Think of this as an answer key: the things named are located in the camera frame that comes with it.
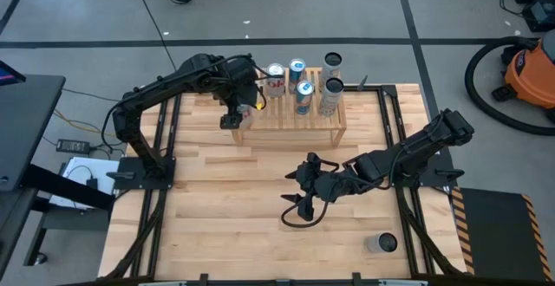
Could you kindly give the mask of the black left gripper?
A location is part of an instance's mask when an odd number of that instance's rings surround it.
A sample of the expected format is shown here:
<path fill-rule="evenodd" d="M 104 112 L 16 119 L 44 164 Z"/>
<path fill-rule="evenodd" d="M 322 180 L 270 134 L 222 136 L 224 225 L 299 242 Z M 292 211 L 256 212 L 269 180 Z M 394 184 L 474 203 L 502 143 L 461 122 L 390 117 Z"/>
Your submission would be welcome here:
<path fill-rule="evenodd" d="M 258 84 L 257 63 L 252 54 L 241 55 L 225 62 L 222 65 L 227 83 L 224 86 L 221 102 L 227 106 L 228 114 L 220 118 L 221 129 L 239 129 L 243 116 L 239 114 L 238 107 L 247 104 L 257 106 Z"/>

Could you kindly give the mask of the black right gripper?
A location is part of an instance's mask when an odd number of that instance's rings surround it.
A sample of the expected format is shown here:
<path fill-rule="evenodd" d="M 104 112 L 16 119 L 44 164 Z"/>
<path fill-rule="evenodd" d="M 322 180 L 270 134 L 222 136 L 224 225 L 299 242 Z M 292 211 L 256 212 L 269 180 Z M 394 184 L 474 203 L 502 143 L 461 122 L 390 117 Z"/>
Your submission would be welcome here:
<path fill-rule="evenodd" d="M 316 153 L 308 153 L 297 169 L 285 175 L 286 178 L 304 178 L 303 190 L 312 192 L 314 196 L 325 202 L 335 202 L 338 198 L 351 194 L 351 176 L 347 172 L 328 172 L 321 170 L 322 160 Z M 281 215 L 284 217 L 291 211 L 297 210 L 297 215 L 304 221 L 312 221 L 314 208 L 312 196 L 281 195 L 292 203 Z"/>

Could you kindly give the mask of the blue silver Red Bull can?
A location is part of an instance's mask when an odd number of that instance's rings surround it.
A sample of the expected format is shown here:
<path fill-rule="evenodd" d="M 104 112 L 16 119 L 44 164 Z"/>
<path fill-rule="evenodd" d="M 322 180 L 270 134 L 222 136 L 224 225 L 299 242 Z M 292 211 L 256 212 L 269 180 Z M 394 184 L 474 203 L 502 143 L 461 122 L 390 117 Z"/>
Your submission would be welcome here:
<path fill-rule="evenodd" d="M 297 89 L 297 84 L 304 78 L 306 64 L 304 60 L 295 58 L 289 64 L 289 90 L 294 93 Z"/>
<path fill-rule="evenodd" d="M 300 81 L 296 87 L 296 106 L 297 114 L 307 114 L 310 111 L 314 85 L 310 81 Z"/>

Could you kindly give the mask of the Celsius Tropical Vibe can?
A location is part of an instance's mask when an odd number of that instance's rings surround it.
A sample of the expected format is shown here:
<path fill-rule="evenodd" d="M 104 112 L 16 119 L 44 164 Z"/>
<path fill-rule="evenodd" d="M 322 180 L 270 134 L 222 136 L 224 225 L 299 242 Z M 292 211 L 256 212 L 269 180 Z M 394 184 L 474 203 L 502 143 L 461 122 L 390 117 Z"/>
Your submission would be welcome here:
<path fill-rule="evenodd" d="M 322 84 L 319 104 L 319 113 L 322 116 L 330 117 L 335 113 L 343 90 L 343 81 L 336 77 L 331 77 Z"/>
<path fill-rule="evenodd" d="M 337 52 L 329 52 L 323 58 L 320 82 L 325 83 L 329 78 L 337 78 L 343 58 Z"/>

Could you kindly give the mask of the Celsius Peach Vibe can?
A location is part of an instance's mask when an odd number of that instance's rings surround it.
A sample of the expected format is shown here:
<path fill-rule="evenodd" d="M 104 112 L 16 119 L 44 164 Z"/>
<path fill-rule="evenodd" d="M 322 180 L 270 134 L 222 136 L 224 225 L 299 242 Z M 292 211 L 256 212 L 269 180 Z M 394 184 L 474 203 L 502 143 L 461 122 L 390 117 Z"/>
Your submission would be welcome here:
<path fill-rule="evenodd" d="M 367 237 L 364 244 L 367 250 L 373 253 L 391 253 L 398 247 L 396 237 L 389 232 Z"/>

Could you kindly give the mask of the slatted wooden shelf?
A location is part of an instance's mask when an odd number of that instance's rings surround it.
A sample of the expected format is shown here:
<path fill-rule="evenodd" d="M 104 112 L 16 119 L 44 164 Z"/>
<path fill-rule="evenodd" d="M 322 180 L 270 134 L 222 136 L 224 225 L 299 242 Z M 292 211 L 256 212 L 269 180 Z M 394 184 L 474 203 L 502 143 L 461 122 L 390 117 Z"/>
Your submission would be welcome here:
<path fill-rule="evenodd" d="M 304 73 L 304 78 L 316 86 L 312 96 L 310 111 L 307 114 L 296 113 L 296 96 L 288 88 L 285 89 L 285 95 L 277 98 L 271 98 L 265 89 L 265 108 L 255 108 L 254 121 L 250 128 L 232 130 L 232 137 L 235 143 L 242 145 L 244 143 L 244 134 L 248 131 L 269 132 L 270 134 L 325 131 L 330 133 L 331 145 L 338 146 L 347 130 L 344 101 L 341 96 L 335 113 L 330 117 L 324 117 L 319 113 L 321 91 L 318 89 L 318 84 L 321 79 L 321 71 L 320 68 L 307 68 Z"/>

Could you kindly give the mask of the black power adapter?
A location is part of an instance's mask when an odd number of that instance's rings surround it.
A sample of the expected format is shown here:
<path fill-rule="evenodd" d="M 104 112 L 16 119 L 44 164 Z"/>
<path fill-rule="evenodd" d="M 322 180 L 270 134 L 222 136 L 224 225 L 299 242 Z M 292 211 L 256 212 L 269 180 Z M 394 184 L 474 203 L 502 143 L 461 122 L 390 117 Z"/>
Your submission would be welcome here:
<path fill-rule="evenodd" d="M 59 139 L 55 144 L 55 149 L 60 153 L 89 154 L 90 143 L 82 140 Z"/>

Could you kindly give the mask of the black yellow hazard mat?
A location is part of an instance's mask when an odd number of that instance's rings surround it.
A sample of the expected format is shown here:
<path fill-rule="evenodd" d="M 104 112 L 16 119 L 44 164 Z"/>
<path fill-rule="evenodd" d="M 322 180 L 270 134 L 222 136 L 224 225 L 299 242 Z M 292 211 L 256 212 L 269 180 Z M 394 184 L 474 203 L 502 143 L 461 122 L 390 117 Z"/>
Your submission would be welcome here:
<path fill-rule="evenodd" d="M 467 272 L 555 283 L 529 196 L 455 187 L 451 201 Z"/>

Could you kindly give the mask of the black side desk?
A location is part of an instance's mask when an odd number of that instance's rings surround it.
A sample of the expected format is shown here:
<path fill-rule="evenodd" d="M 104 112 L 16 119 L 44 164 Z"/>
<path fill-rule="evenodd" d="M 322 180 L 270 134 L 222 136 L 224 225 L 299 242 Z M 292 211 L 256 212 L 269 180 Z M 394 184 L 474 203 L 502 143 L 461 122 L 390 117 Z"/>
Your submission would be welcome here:
<path fill-rule="evenodd" d="M 39 191 L 109 211 L 114 196 L 33 165 L 66 78 L 29 75 L 0 86 L 0 280 Z"/>

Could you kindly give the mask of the laptop screen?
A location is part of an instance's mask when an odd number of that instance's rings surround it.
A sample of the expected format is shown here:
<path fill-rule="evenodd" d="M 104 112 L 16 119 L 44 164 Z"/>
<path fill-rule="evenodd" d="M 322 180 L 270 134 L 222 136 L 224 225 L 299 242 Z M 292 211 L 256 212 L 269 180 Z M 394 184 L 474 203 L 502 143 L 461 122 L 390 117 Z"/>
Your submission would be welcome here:
<path fill-rule="evenodd" d="M 0 86 L 26 82 L 26 77 L 0 61 Z"/>

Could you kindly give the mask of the black aluminium rig frame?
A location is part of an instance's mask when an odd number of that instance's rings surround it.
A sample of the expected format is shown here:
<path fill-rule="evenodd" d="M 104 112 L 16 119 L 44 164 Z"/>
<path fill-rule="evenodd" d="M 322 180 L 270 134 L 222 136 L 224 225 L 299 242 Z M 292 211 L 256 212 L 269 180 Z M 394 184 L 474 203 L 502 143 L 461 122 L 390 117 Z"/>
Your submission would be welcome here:
<path fill-rule="evenodd" d="M 437 271 L 418 239 L 391 253 L 366 249 L 366 238 L 380 232 L 403 235 L 393 190 L 341 198 L 327 208 L 316 202 L 325 218 L 309 229 L 283 200 L 297 192 L 287 174 L 307 153 L 343 162 L 398 141 L 397 120 L 407 133 L 427 123 L 416 85 L 350 91 L 343 107 L 347 128 L 337 146 L 331 132 L 307 129 L 248 131 L 237 145 L 218 128 L 218 103 L 207 95 L 185 96 L 176 128 L 175 182 L 160 234 L 146 241 L 139 272 L 163 282 L 306 286 Z"/>

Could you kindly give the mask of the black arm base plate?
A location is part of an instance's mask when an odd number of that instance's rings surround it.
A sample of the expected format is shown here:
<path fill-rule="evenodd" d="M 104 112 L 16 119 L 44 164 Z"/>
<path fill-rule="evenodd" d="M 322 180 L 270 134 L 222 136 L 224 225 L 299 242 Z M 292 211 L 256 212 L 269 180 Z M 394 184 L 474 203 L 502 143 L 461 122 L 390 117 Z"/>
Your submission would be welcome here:
<path fill-rule="evenodd" d="M 401 187 L 418 188 L 456 186 L 456 179 L 465 174 L 455 169 L 445 156 L 434 154 L 426 162 L 421 162 L 412 172 L 404 171 L 402 165 L 395 166 L 393 184 Z"/>
<path fill-rule="evenodd" d="M 108 176 L 119 190 L 167 190 L 173 187 L 176 158 L 161 159 L 164 172 L 161 175 L 147 173 L 143 161 L 138 157 L 125 157 L 119 162 L 116 172 Z"/>

